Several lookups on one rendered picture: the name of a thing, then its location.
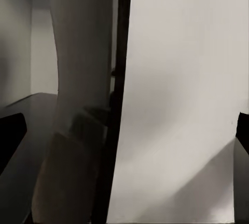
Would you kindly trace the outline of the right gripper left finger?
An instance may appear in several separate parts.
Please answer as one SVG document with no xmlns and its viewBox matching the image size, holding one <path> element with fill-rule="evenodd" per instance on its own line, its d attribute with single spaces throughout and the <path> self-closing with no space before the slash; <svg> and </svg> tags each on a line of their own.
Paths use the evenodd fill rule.
<svg viewBox="0 0 249 224">
<path fill-rule="evenodd" d="M 5 170 L 26 132 L 26 122 L 22 113 L 0 118 L 0 175 Z"/>
</svg>

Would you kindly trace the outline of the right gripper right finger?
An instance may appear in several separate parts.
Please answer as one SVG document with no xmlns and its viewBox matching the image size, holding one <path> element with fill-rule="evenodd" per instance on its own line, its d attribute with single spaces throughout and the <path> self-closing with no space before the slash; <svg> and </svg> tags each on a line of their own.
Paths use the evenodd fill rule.
<svg viewBox="0 0 249 224">
<path fill-rule="evenodd" d="M 249 115 L 240 113 L 236 137 L 249 155 Z"/>
</svg>

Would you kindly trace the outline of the bottle of coffee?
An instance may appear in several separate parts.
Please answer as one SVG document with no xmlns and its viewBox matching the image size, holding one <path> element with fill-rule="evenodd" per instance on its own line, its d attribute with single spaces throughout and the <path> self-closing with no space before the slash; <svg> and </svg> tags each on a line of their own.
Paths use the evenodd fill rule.
<svg viewBox="0 0 249 224">
<path fill-rule="evenodd" d="M 48 0 L 58 94 L 33 224 L 235 224 L 249 0 Z"/>
</svg>

